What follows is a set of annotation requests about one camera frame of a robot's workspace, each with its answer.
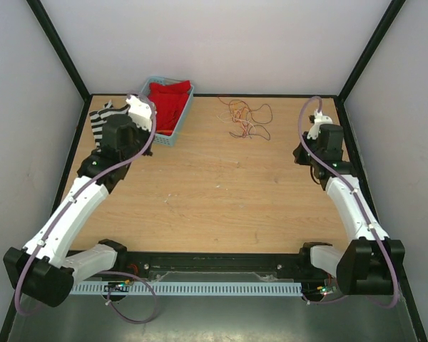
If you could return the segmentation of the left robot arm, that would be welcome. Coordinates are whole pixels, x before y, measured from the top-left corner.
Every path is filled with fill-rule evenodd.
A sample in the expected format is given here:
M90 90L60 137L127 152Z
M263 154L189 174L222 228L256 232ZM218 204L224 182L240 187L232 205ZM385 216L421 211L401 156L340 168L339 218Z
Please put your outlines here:
M151 154L156 132L154 114L113 114L102 127L99 146L83 160L66 197L47 223L21 249L10 248L4 265L14 292L14 306L22 316L29 311L22 296L57 307L78 283L108 271L120 276L128 268L127 248L110 239L68 255L88 218L112 193L129 171L131 163Z

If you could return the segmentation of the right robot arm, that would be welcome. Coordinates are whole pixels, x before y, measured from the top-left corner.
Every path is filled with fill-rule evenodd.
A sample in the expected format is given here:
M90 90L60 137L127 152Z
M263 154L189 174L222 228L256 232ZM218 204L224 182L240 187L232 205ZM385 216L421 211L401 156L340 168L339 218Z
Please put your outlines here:
M329 243L304 244L307 253L297 260L298 270L306 277L325 271L344 295L398 297L404 245L374 218L352 164L342 159L343 140L341 126L315 123L293 152L335 204L349 242L343 252Z

